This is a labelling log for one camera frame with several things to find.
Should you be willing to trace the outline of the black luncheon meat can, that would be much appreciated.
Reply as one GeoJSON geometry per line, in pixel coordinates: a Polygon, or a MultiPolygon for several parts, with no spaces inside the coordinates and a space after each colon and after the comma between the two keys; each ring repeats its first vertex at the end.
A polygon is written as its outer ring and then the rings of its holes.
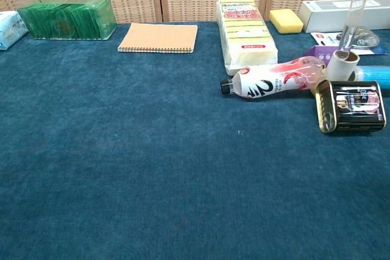
{"type": "Polygon", "coordinates": [[[374,132],[386,126],[385,107],[376,81],[323,80],[316,87],[315,98],[323,133],[374,132]]]}

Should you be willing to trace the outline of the grey white power strip box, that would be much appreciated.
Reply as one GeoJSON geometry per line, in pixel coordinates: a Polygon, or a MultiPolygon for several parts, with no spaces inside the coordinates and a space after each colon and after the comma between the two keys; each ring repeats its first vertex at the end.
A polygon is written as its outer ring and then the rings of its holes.
{"type": "MultiPolygon", "coordinates": [[[[349,7],[350,0],[304,1],[298,17],[306,33],[340,32],[349,7]]],[[[390,29],[390,0],[366,0],[360,24],[370,30],[390,29]]]]}

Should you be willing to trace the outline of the yellow sponge multipack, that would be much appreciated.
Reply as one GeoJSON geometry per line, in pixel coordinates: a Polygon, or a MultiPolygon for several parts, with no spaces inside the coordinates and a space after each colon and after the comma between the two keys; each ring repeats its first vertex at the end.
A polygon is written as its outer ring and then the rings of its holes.
{"type": "Polygon", "coordinates": [[[254,0],[218,0],[216,15],[228,75],[278,62],[278,49],[254,0]]]}

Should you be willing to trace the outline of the correction tape blister pack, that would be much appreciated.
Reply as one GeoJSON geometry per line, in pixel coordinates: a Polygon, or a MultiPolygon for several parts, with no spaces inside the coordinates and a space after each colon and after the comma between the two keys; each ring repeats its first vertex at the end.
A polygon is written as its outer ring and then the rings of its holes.
{"type": "MultiPolygon", "coordinates": [[[[341,32],[312,32],[311,36],[320,46],[338,47],[341,34],[341,32]]],[[[357,55],[388,55],[388,50],[380,44],[379,36],[363,26],[357,28],[350,48],[357,55]]]]}

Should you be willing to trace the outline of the blue wet wipes pack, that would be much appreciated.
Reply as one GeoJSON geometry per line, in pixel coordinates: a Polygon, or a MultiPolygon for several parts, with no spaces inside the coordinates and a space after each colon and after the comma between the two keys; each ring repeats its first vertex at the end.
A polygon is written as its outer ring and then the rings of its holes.
{"type": "Polygon", "coordinates": [[[6,51],[27,33],[26,24],[17,11],[0,12],[0,51],[6,51]]]}

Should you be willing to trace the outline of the small purple box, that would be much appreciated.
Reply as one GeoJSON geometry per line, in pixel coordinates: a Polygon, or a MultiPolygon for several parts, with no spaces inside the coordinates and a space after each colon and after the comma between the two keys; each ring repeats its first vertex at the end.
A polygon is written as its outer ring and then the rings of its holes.
{"type": "Polygon", "coordinates": [[[309,49],[307,49],[303,56],[314,56],[320,60],[322,60],[325,64],[325,67],[327,67],[334,51],[337,51],[337,46],[320,46],[315,45],[309,49]]]}

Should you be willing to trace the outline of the clear box of green packets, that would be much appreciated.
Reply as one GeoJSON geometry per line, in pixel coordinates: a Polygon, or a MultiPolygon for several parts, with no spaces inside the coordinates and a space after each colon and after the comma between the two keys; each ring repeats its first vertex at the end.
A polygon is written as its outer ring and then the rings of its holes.
{"type": "Polygon", "coordinates": [[[111,0],[21,0],[16,11],[38,40],[107,40],[117,28],[111,0]]]}

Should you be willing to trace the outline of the yellow sponge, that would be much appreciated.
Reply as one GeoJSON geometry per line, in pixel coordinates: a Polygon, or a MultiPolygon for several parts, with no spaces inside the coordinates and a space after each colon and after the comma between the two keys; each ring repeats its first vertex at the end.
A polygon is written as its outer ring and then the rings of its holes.
{"type": "Polygon", "coordinates": [[[269,19],[278,33],[301,33],[303,22],[291,9],[271,10],[269,19]]]}

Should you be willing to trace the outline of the grey cardboard roll core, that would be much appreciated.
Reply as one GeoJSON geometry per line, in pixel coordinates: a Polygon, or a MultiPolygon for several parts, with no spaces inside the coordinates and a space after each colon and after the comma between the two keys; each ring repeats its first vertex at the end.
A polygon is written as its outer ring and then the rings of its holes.
{"type": "Polygon", "coordinates": [[[347,81],[356,68],[360,57],[350,51],[334,51],[325,71],[330,81],[347,81]]]}

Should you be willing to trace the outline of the blue table cloth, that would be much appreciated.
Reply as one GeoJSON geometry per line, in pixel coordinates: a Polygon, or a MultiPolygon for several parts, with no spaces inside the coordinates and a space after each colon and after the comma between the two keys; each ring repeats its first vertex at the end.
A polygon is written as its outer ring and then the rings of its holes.
{"type": "Polygon", "coordinates": [[[309,91],[225,96],[192,54],[26,35],[0,51],[0,260],[390,260],[387,125],[321,133],[309,91]]]}

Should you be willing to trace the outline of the orange spiral notebook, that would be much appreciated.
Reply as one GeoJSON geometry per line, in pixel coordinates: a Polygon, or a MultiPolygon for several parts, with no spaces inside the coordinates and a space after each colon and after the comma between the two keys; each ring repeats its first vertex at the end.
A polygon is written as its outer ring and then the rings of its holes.
{"type": "Polygon", "coordinates": [[[192,53],[197,25],[132,23],[118,52],[192,53]]]}

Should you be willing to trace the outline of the light blue cylinder tube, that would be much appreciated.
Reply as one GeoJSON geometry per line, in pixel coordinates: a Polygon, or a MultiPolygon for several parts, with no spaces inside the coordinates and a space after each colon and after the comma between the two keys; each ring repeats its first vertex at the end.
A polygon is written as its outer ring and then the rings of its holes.
{"type": "Polygon", "coordinates": [[[390,90],[390,66],[356,66],[354,81],[376,81],[382,89],[390,90]]]}

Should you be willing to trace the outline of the plastic bottle red white label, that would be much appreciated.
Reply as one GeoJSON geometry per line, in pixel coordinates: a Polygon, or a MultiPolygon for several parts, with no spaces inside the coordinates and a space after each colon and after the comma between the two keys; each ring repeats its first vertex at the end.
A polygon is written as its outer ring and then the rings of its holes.
{"type": "Polygon", "coordinates": [[[255,99],[290,90],[310,90],[325,79],[325,63],[314,56],[274,65],[247,66],[220,82],[222,94],[255,99]]]}

